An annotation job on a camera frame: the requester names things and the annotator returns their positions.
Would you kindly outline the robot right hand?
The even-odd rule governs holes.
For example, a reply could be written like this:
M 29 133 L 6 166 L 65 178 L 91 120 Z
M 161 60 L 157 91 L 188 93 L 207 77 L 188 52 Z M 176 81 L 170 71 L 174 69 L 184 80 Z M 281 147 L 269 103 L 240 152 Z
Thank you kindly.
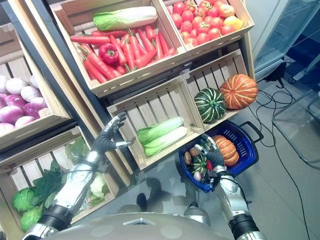
M 202 134 L 199 142 L 200 144 L 195 144 L 194 147 L 209 160 L 212 168 L 214 169 L 218 166 L 224 168 L 224 157 L 215 141 L 207 134 Z

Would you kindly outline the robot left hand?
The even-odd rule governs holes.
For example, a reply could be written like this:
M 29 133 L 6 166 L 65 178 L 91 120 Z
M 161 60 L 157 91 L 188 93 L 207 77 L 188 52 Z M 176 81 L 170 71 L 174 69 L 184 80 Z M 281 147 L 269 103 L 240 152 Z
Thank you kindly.
M 99 154 L 105 154 L 106 152 L 113 151 L 115 149 L 125 148 L 133 143 L 131 141 L 113 141 L 114 134 L 122 127 L 125 123 L 127 115 L 125 112 L 121 112 L 108 122 L 104 129 L 99 133 L 98 137 L 92 144 L 90 149 L 91 152 Z

